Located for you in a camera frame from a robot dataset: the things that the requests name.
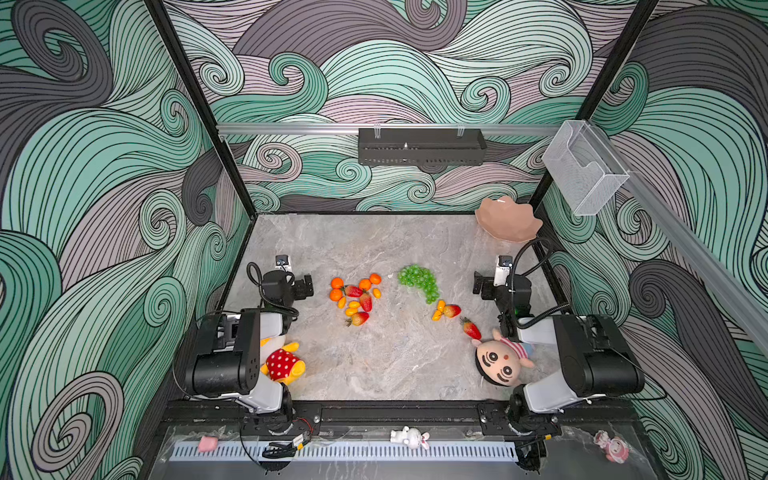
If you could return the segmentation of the pink fruit bowl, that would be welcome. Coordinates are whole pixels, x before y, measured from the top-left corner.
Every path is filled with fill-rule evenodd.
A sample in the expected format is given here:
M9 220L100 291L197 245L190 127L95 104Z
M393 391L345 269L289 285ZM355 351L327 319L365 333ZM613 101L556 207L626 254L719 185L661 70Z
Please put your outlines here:
M524 243L533 240L543 225L530 204L518 204L509 196L486 198L475 211L478 225L498 240Z

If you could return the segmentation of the green grape bunch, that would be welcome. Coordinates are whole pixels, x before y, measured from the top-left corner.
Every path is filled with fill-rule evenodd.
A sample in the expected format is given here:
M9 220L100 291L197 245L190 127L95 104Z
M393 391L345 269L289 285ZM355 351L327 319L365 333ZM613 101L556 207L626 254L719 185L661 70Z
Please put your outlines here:
M416 264L406 266L398 272L398 281L401 285L414 287L421 290L428 304L439 300L439 288L433 272Z

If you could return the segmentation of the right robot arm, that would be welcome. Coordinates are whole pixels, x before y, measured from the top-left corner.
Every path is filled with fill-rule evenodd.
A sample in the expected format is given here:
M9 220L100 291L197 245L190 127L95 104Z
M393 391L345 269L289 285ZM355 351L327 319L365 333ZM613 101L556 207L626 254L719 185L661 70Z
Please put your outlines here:
M514 389L516 421L580 402L636 394L645 387L645 372L611 318L569 314L567 302L530 313L529 275L548 261L553 248L550 239L534 238L516 255L498 257L492 276L474 274L473 293L499 310L499 326L491 337L472 341L475 366L486 382ZM556 347L559 367L541 380L520 384L522 370L534 367L536 345Z

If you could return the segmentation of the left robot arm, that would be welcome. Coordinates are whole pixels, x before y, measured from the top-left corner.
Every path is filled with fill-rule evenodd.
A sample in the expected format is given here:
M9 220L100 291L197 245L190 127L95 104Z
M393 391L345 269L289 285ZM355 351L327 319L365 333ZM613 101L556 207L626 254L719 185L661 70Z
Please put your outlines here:
M246 275L259 304L197 320L190 351L172 368L174 381L189 400L232 401L257 418L290 422L288 386L305 373L306 363L287 334L299 318L294 303L314 295L313 281L296 277L287 255L276 256L275 268L266 273L250 262Z

